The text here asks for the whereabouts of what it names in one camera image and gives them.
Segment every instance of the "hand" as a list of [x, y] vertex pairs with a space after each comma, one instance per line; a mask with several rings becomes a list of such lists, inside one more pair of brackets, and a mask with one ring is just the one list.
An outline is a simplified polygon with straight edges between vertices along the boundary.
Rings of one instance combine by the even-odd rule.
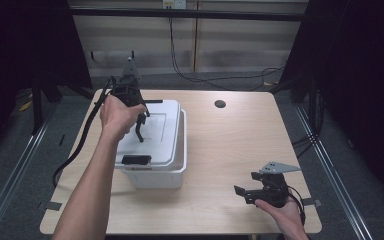
[[273, 207], [260, 199], [255, 200], [255, 205], [274, 218], [286, 240], [308, 239], [304, 226], [301, 223], [298, 206], [291, 197], [288, 197], [285, 206], [282, 208]]
[[120, 141], [135, 125], [138, 115], [145, 111], [146, 107], [142, 104], [129, 108], [120, 99], [108, 95], [100, 113], [102, 133], [109, 135], [114, 141]]

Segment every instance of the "forearm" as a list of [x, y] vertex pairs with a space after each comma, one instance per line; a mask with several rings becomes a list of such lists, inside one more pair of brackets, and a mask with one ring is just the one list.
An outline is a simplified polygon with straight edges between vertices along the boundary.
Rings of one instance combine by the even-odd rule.
[[54, 239], [105, 237], [117, 143], [103, 132], [55, 229]]

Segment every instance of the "table surface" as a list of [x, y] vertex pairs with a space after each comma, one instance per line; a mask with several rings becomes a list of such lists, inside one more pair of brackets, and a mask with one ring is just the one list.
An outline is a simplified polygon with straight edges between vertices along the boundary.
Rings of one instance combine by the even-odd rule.
[[[185, 90], [142, 90], [142, 95], [146, 100], [175, 99], [186, 111], [188, 165], [184, 182], [179, 189], [136, 189], [116, 169], [107, 234], [279, 232], [268, 214], [245, 204], [233, 188], [261, 188], [261, 182], [251, 179], [251, 172], [270, 161], [299, 166], [273, 95]], [[226, 107], [217, 108], [217, 100], [225, 101]], [[62, 203], [62, 207], [46, 211], [40, 225], [42, 233], [53, 233], [100, 132], [100, 120], [95, 117], [81, 153], [63, 171], [52, 196], [51, 201]], [[284, 175], [303, 198], [310, 197], [301, 171]], [[319, 232], [322, 227], [315, 207], [306, 206], [305, 212], [306, 232]]]

